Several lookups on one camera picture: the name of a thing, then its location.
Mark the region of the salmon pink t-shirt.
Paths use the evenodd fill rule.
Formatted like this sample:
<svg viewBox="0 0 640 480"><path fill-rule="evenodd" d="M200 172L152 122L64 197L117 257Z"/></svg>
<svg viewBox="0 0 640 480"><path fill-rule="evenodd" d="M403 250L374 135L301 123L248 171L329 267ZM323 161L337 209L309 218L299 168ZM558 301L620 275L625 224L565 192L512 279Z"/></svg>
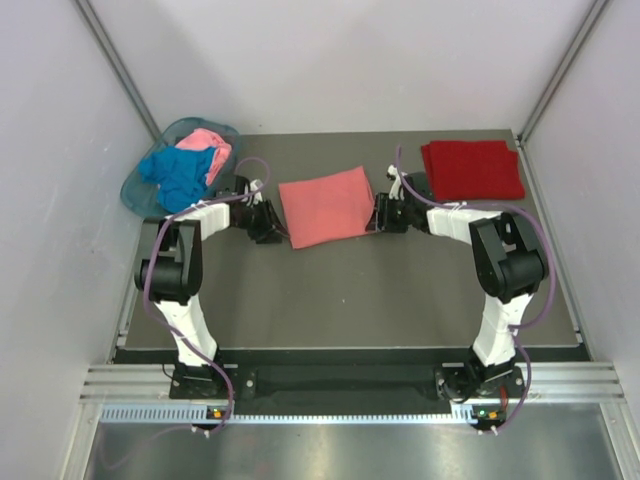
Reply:
<svg viewBox="0 0 640 480"><path fill-rule="evenodd" d="M362 166L278 189L293 249L366 234L374 196Z"/></svg>

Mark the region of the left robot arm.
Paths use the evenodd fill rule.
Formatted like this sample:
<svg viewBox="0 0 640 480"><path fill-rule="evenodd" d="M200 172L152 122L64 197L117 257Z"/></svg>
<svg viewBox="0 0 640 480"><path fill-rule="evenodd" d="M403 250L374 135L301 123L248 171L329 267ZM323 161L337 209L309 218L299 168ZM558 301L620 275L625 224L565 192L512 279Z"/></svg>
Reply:
<svg viewBox="0 0 640 480"><path fill-rule="evenodd" d="M225 175L223 189L214 197L178 213L143 221L134 283L149 316L176 343L173 398L220 398L231 392L199 298L204 279L203 243L229 228L244 230L258 245L287 238L271 201L262 195L264 187L259 179Z"/></svg>

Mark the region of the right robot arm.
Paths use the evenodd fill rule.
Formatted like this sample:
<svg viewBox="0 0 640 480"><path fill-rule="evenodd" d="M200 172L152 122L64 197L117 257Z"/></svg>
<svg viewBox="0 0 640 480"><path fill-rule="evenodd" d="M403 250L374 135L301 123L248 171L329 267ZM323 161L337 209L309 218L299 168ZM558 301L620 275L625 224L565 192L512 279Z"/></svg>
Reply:
<svg viewBox="0 0 640 480"><path fill-rule="evenodd" d="M375 196L368 232L404 234L414 228L471 247L484 291L479 333L461 369L440 373L438 389L456 403L490 395L513 375L524 313L550 274L540 236L518 211L437 203L424 174L407 174L391 166L387 178L391 188Z"/></svg>

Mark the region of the folded red t-shirt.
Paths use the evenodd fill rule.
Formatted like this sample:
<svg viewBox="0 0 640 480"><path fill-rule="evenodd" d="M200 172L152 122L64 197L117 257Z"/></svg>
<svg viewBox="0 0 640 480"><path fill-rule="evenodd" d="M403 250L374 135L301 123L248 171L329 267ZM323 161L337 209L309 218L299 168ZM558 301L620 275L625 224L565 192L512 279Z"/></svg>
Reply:
<svg viewBox="0 0 640 480"><path fill-rule="evenodd" d="M431 141L422 160L436 200L521 200L518 154L505 141Z"/></svg>

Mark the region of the blue t-shirt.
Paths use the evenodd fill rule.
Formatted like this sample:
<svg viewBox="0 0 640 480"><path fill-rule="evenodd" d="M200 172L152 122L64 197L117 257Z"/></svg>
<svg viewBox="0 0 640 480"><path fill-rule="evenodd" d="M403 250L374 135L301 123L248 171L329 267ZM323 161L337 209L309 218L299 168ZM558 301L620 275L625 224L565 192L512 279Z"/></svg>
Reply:
<svg viewBox="0 0 640 480"><path fill-rule="evenodd" d="M212 148L190 151L170 146L142 159L138 172L144 183L158 187L158 203L168 212L178 213L205 196L212 154Z"/></svg>

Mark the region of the light pink t-shirt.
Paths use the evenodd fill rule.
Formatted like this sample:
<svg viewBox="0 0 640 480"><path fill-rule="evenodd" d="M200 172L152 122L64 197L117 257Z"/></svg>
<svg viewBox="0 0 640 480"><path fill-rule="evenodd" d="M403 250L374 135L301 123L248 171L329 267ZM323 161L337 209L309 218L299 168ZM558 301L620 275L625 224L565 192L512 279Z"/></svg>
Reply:
<svg viewBox="0 0 640 480"><path fill-rule="evenodd" d="M212 160L206 173L205 182L208 187L213 184L216 176L228 162L232 154L232 146L218 133L196 128L191 134L180 140L176 147L182 150L204 151L212 148Z"/></svg>

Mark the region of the teal plastic basket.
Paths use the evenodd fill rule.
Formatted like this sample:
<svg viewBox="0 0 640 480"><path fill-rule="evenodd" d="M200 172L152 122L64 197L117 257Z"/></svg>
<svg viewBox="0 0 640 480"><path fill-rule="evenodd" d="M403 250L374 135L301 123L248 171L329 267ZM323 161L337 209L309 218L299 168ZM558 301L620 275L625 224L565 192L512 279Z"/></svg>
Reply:
<svg viewBox="0 0 640 480"><path fill-rule="evenodd" d="M161 151L166 147L176 147L176 144L180 140L191 134L196 128L205 128L214 131L222 136L223 139L230 143L232 146L231 157L222 168L220 173L216 176L213 184L208 187L208 190L202 199L212 198L214 197L214 189L217 185L217 180L224 174L233 173L236 168L236 148L239 145L240 134L235 128L228 125L211 122L199 117L182 118L175 121L169 127L167 127L167 129L165 129L161 137L154 143L154 145L147 152L144 158L150 156L152 153ZM154 184L143 182L142 176L138 172L138 165L129 174L124 184L122 185L120 198L123 204L129 210L142 218L165 217L167 215L175 214L168 212L158 203L158 187Z"/></svg>

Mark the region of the left aluminium corner post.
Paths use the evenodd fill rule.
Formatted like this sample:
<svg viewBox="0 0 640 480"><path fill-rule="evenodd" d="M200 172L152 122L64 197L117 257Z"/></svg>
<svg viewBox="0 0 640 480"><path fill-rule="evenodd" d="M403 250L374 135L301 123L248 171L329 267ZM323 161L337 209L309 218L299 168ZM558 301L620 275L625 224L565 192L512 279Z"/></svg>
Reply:
<svg viewBox="0 0 640 480"><path fill-rule="evenodd" d="M88 0L72 0L71 3L105 57L119 86L144 128L154 140L159 139L162 132L92 2Z"/></svg>

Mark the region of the aluminium corner post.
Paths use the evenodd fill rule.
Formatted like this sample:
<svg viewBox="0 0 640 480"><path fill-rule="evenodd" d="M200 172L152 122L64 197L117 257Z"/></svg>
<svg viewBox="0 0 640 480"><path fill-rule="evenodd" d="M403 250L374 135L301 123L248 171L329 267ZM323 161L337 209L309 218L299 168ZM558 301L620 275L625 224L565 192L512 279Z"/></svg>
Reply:
<svg viewBox="0 0 640 480"><path fill-rule="evenodd" d="M162 132L92 2L88 0L72 0L71 3L105 57L119 86L144 128L154 140L159 139Z"/></svg>
<svg viewBox="0 0 640 480"><path fill-rule="evenodd" d="M611 0L594 0L589 3L586 13L581 18L576 31L572 34L570 42L560 56L531 113L527 116L520 132L516 135L516 143L519 147L523 148L531 139L574 63L585 49L590 37L604 18L611 4Z"/></svg>

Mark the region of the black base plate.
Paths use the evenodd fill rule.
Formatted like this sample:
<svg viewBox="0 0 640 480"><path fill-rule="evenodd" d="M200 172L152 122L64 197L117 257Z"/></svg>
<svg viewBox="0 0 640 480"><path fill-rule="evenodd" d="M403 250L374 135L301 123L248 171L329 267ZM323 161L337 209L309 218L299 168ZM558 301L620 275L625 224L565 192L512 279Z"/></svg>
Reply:
<svg viewBox="0 0 640 480"><path fill-rule="evenodd" d="M235 412L249 414L442 413L441 372L461 369L467 348L225 349ZM493 391L472 397L498 403L524 392L524 358Z"/></svg>

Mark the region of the right aluminium corner post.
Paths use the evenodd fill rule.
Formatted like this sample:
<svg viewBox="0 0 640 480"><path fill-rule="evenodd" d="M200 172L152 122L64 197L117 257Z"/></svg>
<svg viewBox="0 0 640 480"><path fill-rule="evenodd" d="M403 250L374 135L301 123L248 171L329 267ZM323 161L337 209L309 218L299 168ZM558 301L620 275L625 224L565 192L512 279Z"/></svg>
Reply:
<svg viewBox="0 0 640 480"><path fill-rule="evenodd" d="M585 49L590 37L604 18L611 4L611 0L594 0L589 3L586 13L581 18L576 31L572 34L570 42L560 56L531 113L527 116L520 132L516 135L516 143L519 147L523 148L531 139L574 63Z"/></svg>

